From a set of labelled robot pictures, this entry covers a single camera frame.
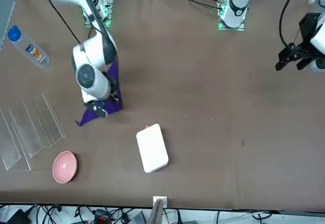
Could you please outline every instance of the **white box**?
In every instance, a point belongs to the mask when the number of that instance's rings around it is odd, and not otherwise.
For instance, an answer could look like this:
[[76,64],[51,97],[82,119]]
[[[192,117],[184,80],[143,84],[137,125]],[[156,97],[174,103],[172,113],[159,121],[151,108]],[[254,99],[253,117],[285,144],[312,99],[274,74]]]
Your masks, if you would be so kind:
[[168,164],[168,155],[159,124],[137,133],[143,169],[151,173]]

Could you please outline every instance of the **pink bowl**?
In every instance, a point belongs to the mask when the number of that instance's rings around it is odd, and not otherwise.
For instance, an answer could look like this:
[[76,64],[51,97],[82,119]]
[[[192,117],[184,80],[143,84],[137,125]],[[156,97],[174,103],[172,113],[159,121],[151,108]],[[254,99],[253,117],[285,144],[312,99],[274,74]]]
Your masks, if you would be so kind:
[[77,159],[70,151],[60,153],[52,168],[54,180],[58,183],[69,182],[77,172]]

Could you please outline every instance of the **bottle label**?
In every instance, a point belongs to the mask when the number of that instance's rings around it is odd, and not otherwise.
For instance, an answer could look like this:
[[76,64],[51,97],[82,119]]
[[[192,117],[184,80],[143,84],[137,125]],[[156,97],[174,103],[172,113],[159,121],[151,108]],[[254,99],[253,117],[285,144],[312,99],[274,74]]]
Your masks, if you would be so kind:
[[35,48],[34,45],[28,45],[28,47],[26,48],[26,51],[30,55],[34,56],[37,61],[42,62],[42,60],[46,58],[43,54],[40,53],[40,51],[37,48]]

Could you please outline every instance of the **plastic bottle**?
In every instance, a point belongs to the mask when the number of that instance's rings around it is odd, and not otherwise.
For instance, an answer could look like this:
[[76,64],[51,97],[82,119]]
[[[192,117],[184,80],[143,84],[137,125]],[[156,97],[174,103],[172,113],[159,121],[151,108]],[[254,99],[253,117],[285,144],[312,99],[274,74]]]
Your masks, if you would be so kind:
[[8,31],[8,38],[20,52],[38,67],[45,68],[49,65],[49,55],[30,37],[22,33],[16,25]]

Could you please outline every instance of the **table surface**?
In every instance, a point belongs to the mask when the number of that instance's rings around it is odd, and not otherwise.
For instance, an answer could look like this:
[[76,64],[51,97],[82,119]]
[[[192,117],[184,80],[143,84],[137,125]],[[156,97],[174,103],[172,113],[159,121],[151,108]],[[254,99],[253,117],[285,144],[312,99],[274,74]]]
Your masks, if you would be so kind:
[[[251,0],[246,31],[218,31],[215,10],[186,0],[114,0],[110,32],[124,109],[78,127],[84,106],[71,67],[77,43],[47,0],[17,0],[10,25],[51,60],[40,70],[6,38],[0,106],[43,92],[67,138],[37,154],[47,171],[1,166],[1,201],[151,206],[152,196],[168,196],[168,206],[180,208],[324,210],[325,77],[295,64],[275,71],[285,1]],[[85,40],[80,8],[55,4]],[[291,1],[287,42],[313,11],[307,0]],[[136,133],[155,123],[170,162],[147,175]],[[58,184],[50,169],[64,150],[77,155],[79,169],[73,181]]]

